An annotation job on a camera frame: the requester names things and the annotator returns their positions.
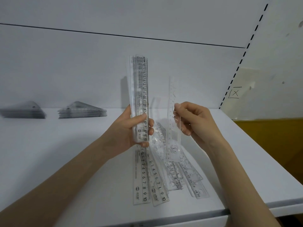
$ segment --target right hand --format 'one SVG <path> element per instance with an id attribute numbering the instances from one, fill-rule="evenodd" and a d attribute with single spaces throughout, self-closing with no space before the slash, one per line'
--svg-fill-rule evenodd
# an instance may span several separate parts
<path id="1" fill-rule="evenodd" d="M 227 141 L 222 136 L 208 108 L 184 102 L 176 103 L 176 122 L 181 117 L 181 131 L 190 136 L 206 152 L 219 147 Z"/>

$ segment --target hand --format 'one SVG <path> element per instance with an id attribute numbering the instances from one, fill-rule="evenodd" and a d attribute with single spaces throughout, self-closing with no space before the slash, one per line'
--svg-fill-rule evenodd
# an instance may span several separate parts
<path id="1" fill-rule="evenodd" d="M 118 154 L 128 150 L 135 144 L 142 147 L 148 147 L 148 142 L 135 143 L 132 135 L 132 127 L 143 122 L 147 115 L 144 113 L 131 118 L 131 108 L 128 107 L 125 111 L 112 123 L 112 125 L 99 138 L 102 145 L 108 152 L 109 158 L 113 158 Z M 149 135 L 153 135 L 154 120 L 149 119 Z"/>
<path id="2" fill-rule="evenodd" d="M 206 107 L 184 102 L 175 104 L 176 122 L 181 117 L 181 131 L 192 136 L 195 142 L 205 151 L 227 142 L 217 127 L 210 111 Z"/>

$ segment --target horizontal black line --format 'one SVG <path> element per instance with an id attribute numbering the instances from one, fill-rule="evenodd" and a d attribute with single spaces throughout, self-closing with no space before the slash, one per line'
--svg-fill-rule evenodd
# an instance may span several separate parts
<path id="1" fill-rule="evenodd" d="M 20 26 L 20 27 L 37 28 L 37 29 L 50 29 L 50 30 L 59 30 L 59 31 L 76 32 L 76 33 L 99 34 L 99 35 L 108 35 L 108 36 L 125 37 L 125 38 L 140 38 L 140 39 L 148 39 L 148 40 L 156 40 L 156 41 L 181 42 L 181 43 L 187 43 L 187 44 L 212 45 L 212 46 L 229 47 L 229 48 L 245 48 L 245 47 L 219 45 L 219 44 L 205 44 L 205 43 L 197 43 L 197 42 L 173 41 L 173 40 L 155 39 L 155 38 L 142 38 L 142 37 L 124 36 L 124 35 L 116 35 L 116 34 L 94 33 L 94 32 L 85 32 L 85 31 L 77 31 L 77 30 L 68 30 L 68 29 L 55 29 L 55 28 L 38 27 L 38 26 L 18 25 L 18 24 L 0 23 L 0 25 Z"/>

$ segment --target forearm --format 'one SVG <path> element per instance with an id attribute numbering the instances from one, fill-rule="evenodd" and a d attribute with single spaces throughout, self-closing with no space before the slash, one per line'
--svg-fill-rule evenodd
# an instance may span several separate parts
<path id="1" fill-rule="evenodd" d="M 0 212 L 1 226 L 53 226 L 81 187 L 108 160 L 97 139 L 38 187 Z"/>
<path id="2" fill-rule="evenodd" d="M 207 154 L 218 175 L 235 226 L 280 226 L 226 141 L 211 147 Z"/>

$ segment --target left hand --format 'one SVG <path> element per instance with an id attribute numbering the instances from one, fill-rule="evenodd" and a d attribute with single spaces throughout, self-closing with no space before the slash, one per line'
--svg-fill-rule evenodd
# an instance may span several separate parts
<path id="1" fill-rule="evenodd" d="M 118 154 L 123 153 L 135 144 L 142 147 L 148 147 L 148 142 L 135 143 L 132 135 L 132 127 L 143 122 L 147 114 L 142 114 L 131 118 L 131 108 L 128 107 L 125 111 L 112 123 L 112 125 L 99 138 L 104 148 L 108 149 L 109 158 L 113 158 Z M 153 135 L 154 120 L 149 118 L 149 135 Z"/>

